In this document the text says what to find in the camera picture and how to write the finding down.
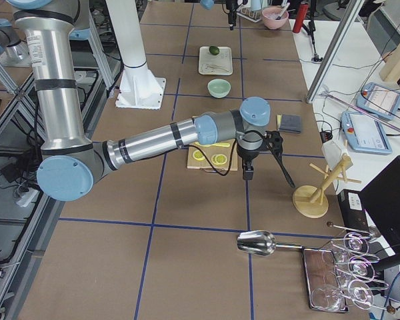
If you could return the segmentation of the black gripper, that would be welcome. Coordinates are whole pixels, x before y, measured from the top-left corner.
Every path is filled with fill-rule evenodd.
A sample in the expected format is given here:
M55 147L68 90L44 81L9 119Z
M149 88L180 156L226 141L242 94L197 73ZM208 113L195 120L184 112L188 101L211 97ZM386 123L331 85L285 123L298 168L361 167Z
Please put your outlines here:
M253 160L259 155L260 151L265 150L264 142L238 142L237 154L242 160L243 180L253 179L254 167Z

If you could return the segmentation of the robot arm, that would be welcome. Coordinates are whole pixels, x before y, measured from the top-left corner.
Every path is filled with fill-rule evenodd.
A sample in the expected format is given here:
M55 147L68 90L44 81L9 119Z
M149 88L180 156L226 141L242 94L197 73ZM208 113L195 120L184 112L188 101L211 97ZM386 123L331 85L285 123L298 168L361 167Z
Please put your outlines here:
M48 196L73 201L122 165L159 156L198 142L234 139L255 151L270 120L266 100L250 97L240 108L208 112L119 141L94 143L85 135L69 37L89 19L84 1L12 1L18 28L25 32L45 126L43 161L37 182Z

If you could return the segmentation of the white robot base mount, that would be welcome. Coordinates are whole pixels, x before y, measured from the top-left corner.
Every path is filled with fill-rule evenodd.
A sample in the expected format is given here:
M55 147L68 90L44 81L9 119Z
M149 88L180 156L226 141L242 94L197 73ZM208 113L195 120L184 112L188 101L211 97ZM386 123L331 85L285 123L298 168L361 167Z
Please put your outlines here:
M160 109L166 79L155 77L148 67L135 2L109 0L106 4L123 64L116 106Z

